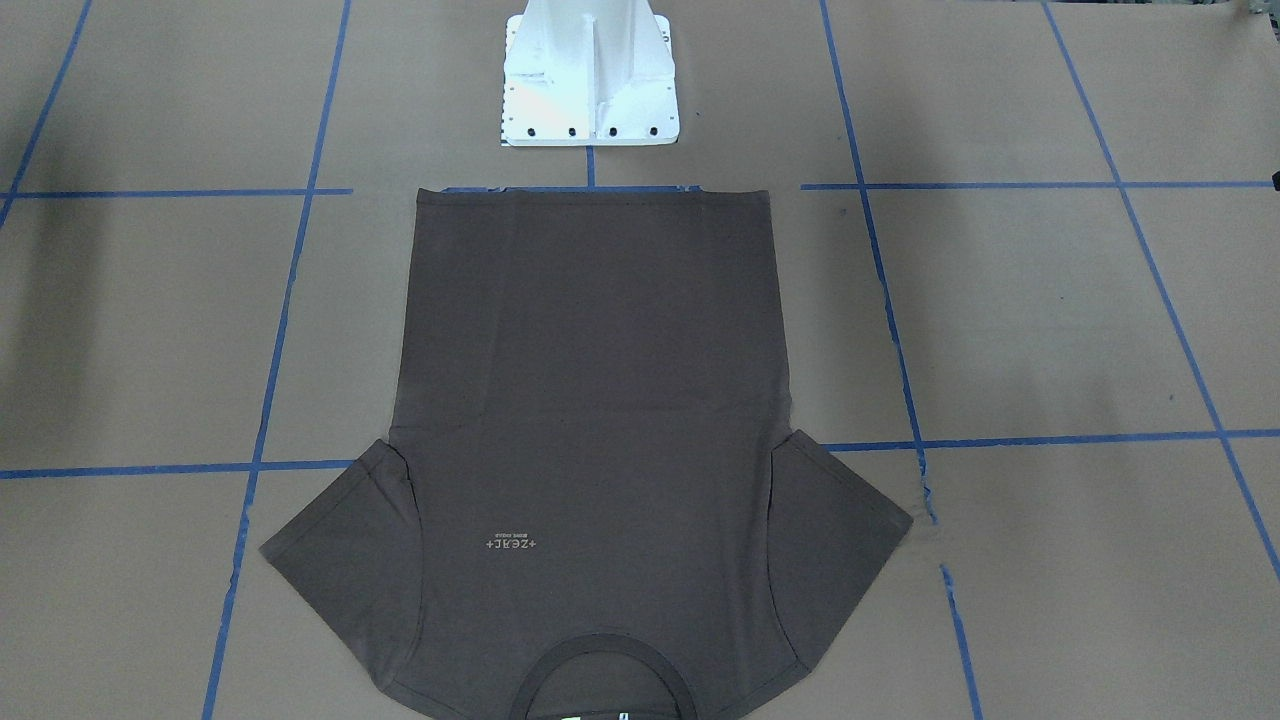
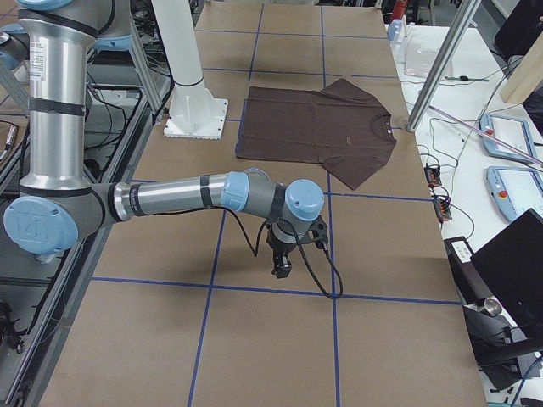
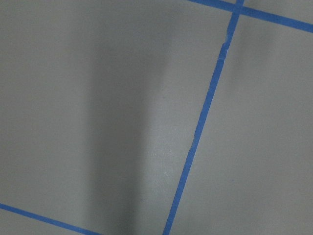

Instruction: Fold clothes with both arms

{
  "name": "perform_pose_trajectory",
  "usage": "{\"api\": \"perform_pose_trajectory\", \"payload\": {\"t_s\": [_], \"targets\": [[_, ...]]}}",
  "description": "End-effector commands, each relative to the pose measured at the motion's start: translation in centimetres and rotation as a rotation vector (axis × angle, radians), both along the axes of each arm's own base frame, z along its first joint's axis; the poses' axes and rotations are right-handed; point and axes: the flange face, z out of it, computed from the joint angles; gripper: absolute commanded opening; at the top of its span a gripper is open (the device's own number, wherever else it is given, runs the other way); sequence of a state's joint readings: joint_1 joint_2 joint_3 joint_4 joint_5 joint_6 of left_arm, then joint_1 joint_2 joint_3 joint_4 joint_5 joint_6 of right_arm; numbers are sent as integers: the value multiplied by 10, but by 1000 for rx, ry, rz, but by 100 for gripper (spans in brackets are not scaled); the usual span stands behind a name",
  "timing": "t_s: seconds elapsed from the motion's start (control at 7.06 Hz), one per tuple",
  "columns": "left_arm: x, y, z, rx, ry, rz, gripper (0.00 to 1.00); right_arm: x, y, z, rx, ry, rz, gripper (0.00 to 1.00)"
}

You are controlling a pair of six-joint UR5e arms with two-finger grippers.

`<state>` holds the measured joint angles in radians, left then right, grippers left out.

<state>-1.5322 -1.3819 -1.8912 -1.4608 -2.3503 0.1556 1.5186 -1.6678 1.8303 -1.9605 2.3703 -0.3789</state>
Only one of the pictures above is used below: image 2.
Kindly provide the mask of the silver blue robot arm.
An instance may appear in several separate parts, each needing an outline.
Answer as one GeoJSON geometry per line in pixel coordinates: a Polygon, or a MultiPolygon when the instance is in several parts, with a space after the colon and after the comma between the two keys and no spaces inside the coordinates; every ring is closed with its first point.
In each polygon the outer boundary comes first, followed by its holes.
{"type": "Polygon", "coordinates": [[[20,248],[51,256],[135,216],[205,209],[262,218],[257,237],[271,246],[278,278],[291,271],[291,251],[307,243],[325,248],[324,196],[313,181],[283,185],[260,170],[133,185],[87,181],[87,53],[132,45],[131,6],[127,1],[22,1],[18,16],[30,38],[30,169],[3,224],[20,248]]]}

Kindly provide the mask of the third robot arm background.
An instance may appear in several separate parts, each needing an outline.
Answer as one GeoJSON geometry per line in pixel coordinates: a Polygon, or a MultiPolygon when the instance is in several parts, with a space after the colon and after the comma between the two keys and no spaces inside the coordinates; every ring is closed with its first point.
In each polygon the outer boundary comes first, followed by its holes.
{"type": "Polygon", "coordinates": [[[30,40],[27,30],[19,23],[1,27],[1,61],[14,70],[29,59],[30,40]]]}

